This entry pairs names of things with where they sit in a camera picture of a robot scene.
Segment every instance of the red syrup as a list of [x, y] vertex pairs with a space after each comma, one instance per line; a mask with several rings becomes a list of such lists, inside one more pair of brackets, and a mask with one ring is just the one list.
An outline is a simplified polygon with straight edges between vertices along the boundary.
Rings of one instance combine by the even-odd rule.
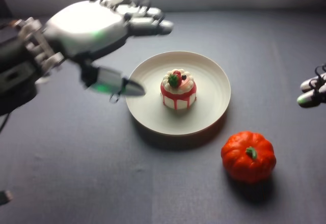
[[197, 86], [196, 86], [196, 83], [194, 83], [193, 88], [189, 92], [183, 93], [183, 94], [173, 94], [173, 93], [166, 91], [164, 89], [164, 86], [161, 83], [161, 93], [163, 96], [163, 104], [165, 105], [165, 96], [167, 96], [168, 98], [173, 100], [174, 109], [178, 109], [178, 105], [177, 105], [178, 100], [187, 101], [187, 109], [189, 109], [190, 108], [190, 96], [192, 94], [194, 94], [196, 91], [197, 91]]

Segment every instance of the cake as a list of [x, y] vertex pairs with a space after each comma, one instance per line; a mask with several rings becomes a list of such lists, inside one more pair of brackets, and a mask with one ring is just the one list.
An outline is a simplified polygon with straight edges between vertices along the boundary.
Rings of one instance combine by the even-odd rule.
[[196, 100], [196, 83], [193, 76], [183, 69], [167, 72], [161, 83], [161, 97], [166, 107], [189, 109]]

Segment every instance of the orange pumpkin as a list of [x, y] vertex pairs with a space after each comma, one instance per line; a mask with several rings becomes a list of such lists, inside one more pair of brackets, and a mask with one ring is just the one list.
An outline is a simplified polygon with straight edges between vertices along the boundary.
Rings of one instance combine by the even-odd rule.
[[222, 147], [221, 157], [230, 176], [247, 183], [268, 178], [276, 165], [272, 144], [249, 131], [231, 136]]

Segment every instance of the white frosting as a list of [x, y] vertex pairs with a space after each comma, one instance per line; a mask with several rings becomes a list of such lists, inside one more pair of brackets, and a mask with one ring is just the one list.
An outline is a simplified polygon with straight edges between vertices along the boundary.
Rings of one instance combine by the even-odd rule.
[[[196, 93], [191, 94], [190, 98], [189, 98], [189, 106], [191, 106], [196, 100]], [[168, 97], [164, 97], [164, 103], [167, 107], [174, 109], [174, 101], [171, 98]], [[177, 110], [179, 109], [186, 109], [187, 108], [187, 101], [183, 101], [178, 99], [177, 100]]]
[[[182, 81], [184, 84], [181, 84], [178, 88], [173, 88], [168, 83], [169, 76], [173, 74], [175, 71], [180, 71], [181, 75], [186, 75], [187, 79], [185, 81]], [[189, 92], [194, 87], [194, 78], [193, 76], [183, 69], [174, 69], [172, 71], [168, 71], [167, 74], [163, 77], [162, 85], [164, 86], [164, 89], [172, 94], [183, 94]]]

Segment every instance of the robotic hand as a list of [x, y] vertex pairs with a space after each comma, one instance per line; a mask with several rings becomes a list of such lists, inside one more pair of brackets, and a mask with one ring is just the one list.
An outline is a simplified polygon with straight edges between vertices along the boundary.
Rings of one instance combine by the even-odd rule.
[[66, 59], [80, 66], [87, 88], [117, 95], [114, 102], [120, 95], [143, 96], [140, 84], [92, 62], [123, 46], [128, 37], [169, 34], [173, 24], [164, 18], [149, 1], [87, 0], [58, 12], [45, 29], [33, 18], [14, 22], [18, 37], [0, 44], [0, 116], [33, 99], [35, 82]]
[[[324, 73], [319, 74], [318, 69], [321, 68]], [[326, 64], [317, 66], [315, 69], [317, 76], [305, 80], [300, 88], [304, 92], [297, 99], [301, 107], [315, 107], [321, 103], [326, 103]]]

